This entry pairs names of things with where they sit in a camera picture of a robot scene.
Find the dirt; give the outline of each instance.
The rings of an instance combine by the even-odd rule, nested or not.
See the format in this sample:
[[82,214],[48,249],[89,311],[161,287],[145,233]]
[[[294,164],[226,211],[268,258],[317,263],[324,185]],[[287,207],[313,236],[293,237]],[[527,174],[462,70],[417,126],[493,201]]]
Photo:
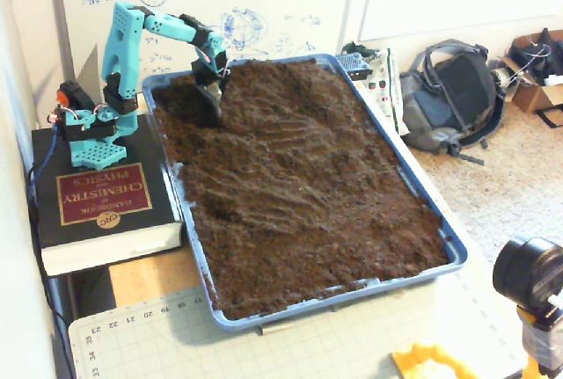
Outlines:
[[[448,263],[441,219],[346,82],[313,60],[231,69],[219,128],[198,128],[193,79],[153,91],[228,319]],[[343,285],[339,291],[325,288]]]

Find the book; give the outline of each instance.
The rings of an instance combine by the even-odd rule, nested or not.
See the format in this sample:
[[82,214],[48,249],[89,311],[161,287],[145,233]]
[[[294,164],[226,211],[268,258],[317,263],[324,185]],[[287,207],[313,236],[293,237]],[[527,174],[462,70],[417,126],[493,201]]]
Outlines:
[[[146,115],[115,144],[127,157],[101,171],[70,163],[61,137],[35,183],[40,253],[49,276],[138,258],[181,245],[182,214],[159,135]],[[32,132],[36,163],[52,130]]]

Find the backpack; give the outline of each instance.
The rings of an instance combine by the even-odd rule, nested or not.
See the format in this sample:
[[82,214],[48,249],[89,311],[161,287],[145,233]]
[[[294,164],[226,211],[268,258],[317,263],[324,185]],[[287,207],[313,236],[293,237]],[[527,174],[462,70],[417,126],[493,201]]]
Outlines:
[[[451,57],[434,65],[431,55],[438,50]],[[486,66],[487,54],[480,45],[445,40],[427,47],[401,73],[403,121],[411,131],[402,138],[408,146],[484,163],[460,152],[478,142],[486,148],[485,138],[501,122],[506,91]]]

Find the blue tray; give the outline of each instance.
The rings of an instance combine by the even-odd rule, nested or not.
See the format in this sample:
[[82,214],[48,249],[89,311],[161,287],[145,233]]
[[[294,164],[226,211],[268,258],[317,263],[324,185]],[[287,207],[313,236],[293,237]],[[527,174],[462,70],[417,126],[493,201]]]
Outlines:
[[[341,75],[344,79],[346,79],[346,82],[349,84],[350,88],[354,91],[356,97],[360,99],[362,102],[364,102],[363,98],[360,96],[360,94],[357,92],[356,88],[352,84],[352,81],[347,76],[346,71],[344,71],[344,69],[340,66],[338,60],[331,55],[326,55],[326,54],[307,55],[307,56],[300,56],[294,58],[286,58],[282,60],[273,60],[273,62],[294,62],[294,61],[308,60],[311,58],[315,58],[317,60],[317,64],[322,65],[326,69],[329,69],[330,71],[337,73]],[[245,62],[244,60],[236,61],[233,62],[231,65],[239,65],[244,62]],[[170,85],[170,81],[174,77],[183,76],[189,73],[190,71],[161,74],[161,75],[150,76],[144,79],[142,85],[143,95],[147,102],[147,106],[149,108],[150,114],[152,114],[152,110],[155,108],[155,102],[152,97],[152,91],[154,89],[162,88]],[[404,159],[403,155],[401,154],[401,151],[404,152],[404,150],[399,150],[392,143],[389,134],[385,131],[384,128],[382,128],[382,126],[377,121],[377,118],[370,111],[367,105],[366,105],[366,109],[368,110],[369,114],[371,115],[371,118],[375,122],[375,125],[379,130],[379,132],[385,137],[387,142],[395,150],[395,154],[397,155],[398,160],[400,161],[400,166],[398,166],[397,169],[401,177],[405,180],[405,182],[407,183],[407,185],[409,186],[409,188],[414,194],[425,197],[428,200],[430,207],[438,215],[442,216],[443,215],[442,212],[436,206],[434,201],[430,198],[428,192],[423,188],[420,180],[416,177],[416,174],[413,172],[412,167],[409,165],[409,163]],[[149,118],[152,119],[154,123],[153,127],[156,128],[156,122],[154,121],[154,118],[153,117],[149,117]],[[177,178],[175,174],[179,167],[173,166],[171,164],[171,161],[169,161],[168,166],[172,177]],[[190,245],[192,245],[195,261],[197,263],[197,266],[199,267],[201,282],[204,283],[204,277],[206,277],[208,279],[208,283],[212,287],[214,287],[213,276],[209,271],[208,263],[207,260],[205,259],[205,254],[201,247],[200,240],[197,237],[197,232],[194,225],[194,219],[190,211],[190,204],[188,200],[184,197],[184,189],[181,186],[179,180],[176,180],[175,188],[176,188],[176,190],[174,191],[175,196],[179,200],[182,207],[182,211],[186,221],[188,239]],[[357,289],[355,291],[348,291],[344,294],[326,298],[325,300],[313,299],[305,302],[300,302],[297,304],[292,304],[291,306],[288,306],[287,309],[275,312],[271,315],[266,315],[266,316],[255,315],[239,320],[229,320],[224,316],[221,310],[214,310],[212,307],[211,300],[209,298],[208,291],[207,289],[205,289],[208,306],[213,314],[213,318],[222,329],[226,331],[240,331],[253,326],[258,326],[276,320],[280,320],[285,317],[292,317],[295,315],[299,315],[301,313],[304,313],[305,311],[317,310],[326,306],[331,306],[342,302],[349,302],[350,300],[358,299],[366,295],[374,295],[377,293],[382,293],[384,291],[389,291],[394,288],[405,287],[417,282],[427,281],[439,275],[443,275],[445,273],[451,273],[460,269],[465,263],[465,261],[467,260],[467,249],[465,248],[464,244],[457,236],[456,232],[450,226],[448,220],[443,216],[442,216],[442,228],[438,231],[438,234],[440,235],[440,238],[443,241],[444,249],[450,259],[449,264],[428,269],[424,272],[419,273],[414,277],[397,278],[388,281],[380,281],[377,278],[364,279],[364,280],[360,280],[359,282],[365,284],[365,287],[361,289]]]

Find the wooden table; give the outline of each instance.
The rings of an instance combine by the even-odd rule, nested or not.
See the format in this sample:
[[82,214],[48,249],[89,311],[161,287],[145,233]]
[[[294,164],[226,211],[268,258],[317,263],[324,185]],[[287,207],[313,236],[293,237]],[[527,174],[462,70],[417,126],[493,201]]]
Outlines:
[[201,284],[189,244],[109,267],[117,307]]

